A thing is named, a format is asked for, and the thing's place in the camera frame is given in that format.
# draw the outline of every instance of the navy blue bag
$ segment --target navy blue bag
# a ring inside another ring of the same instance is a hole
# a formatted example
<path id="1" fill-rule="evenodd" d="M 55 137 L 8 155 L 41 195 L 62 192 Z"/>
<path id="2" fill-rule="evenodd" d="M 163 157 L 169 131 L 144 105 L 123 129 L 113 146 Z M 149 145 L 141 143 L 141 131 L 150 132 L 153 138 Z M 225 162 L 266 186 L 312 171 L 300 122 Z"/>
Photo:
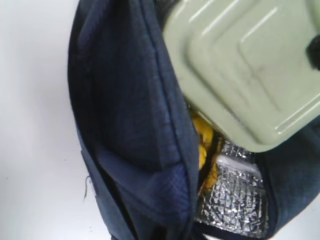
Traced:
<path id="1" fill-rule="evenodd" d="M 153 1 L 80 0 L 68 85 L 84 162 L 114 239 L 244 238 L 194 223 L 198 137 Z M 319 117 L 258 157 L 267 238 L 320 192 L 319 158 Z"/>

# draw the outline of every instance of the white surface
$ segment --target white surface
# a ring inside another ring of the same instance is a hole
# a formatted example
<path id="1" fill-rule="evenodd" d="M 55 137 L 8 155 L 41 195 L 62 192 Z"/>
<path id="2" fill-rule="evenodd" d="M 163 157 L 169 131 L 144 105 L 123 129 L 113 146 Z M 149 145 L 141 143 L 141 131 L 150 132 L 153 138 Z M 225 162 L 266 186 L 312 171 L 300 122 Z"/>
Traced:
<path id="1" fill-rule="evenodd" d="M 0 0 L 0 240 L 108 240 L 75 130 L 67 48 L 77 0 Z M 320 197 L 276 240 L 319 239 Z"/>

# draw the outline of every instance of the foil lining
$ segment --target foil lining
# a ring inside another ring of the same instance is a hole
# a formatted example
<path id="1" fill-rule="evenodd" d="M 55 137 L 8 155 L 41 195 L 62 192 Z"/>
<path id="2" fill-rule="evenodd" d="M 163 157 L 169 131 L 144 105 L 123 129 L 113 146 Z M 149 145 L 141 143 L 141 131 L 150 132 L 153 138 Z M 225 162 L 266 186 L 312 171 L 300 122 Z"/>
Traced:
<path id="1" fill-rule="evenodd" d="M 226 141 L 217 168 L 217 183 L 199 198 L 195 220 L 246 237 L 264 238 L 268 202 L 254 153 Z"/>

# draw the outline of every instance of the yellow food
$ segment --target yellow food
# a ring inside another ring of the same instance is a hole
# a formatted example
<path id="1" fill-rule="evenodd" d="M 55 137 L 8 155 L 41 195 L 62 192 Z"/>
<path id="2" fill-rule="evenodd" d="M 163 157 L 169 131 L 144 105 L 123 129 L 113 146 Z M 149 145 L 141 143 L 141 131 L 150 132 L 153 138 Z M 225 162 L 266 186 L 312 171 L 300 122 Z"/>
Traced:
<path id="1" fill-rule="evenodd" d="M 191 116 L 199 136 L 199 169 L 202 169 L 214 138 L 214 130 L 200 115 L 192 113 Z"/>

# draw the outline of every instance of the container lid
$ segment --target container lid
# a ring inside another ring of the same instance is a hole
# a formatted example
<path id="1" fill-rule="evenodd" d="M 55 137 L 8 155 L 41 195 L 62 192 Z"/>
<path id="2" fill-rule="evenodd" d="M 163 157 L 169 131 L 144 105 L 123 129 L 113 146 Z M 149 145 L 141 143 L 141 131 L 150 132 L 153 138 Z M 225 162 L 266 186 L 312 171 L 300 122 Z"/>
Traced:
<path id="1" fill-rule="evenodd" d="M 190 104 L 263 152 L 320 114 L 320 71 L 307 54 L 319 30 L 319 0 L 181 0 L 163 35 Z"/>

